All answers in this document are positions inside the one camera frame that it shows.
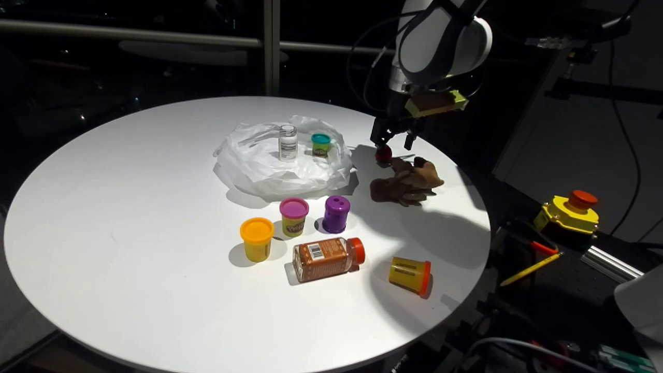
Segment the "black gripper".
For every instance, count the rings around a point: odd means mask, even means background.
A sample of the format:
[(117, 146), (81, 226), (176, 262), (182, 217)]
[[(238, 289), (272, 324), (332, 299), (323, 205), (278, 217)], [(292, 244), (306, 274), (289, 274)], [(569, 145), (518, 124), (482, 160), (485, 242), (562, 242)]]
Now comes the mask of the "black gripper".
[(384, 108), (377, 113), (371, 129), (375, 146), (382, 146), (394, 135), (406, 133), (404, 148), (411, 148), (423, 124), (423, 118), (411, 118), (406, 112), (406, 101), (414, 96), (390, 94)]

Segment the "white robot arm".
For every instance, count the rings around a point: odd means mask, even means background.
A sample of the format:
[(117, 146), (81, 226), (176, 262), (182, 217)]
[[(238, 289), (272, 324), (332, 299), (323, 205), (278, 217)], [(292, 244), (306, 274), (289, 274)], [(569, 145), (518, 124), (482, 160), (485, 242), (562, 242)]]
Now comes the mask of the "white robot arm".
[(406, 133), (406, 146), (411, 146), (417, 133), (402, 119), (404, 103), (432, 87), (448, 91), (454, 78), (469, 75), (486, 59), (493, 31), (478, 17), (485, 1), (404, 0), (390, 61), (388, 103), (371, 129), (377, 146), (384, 146), (398, 133)]

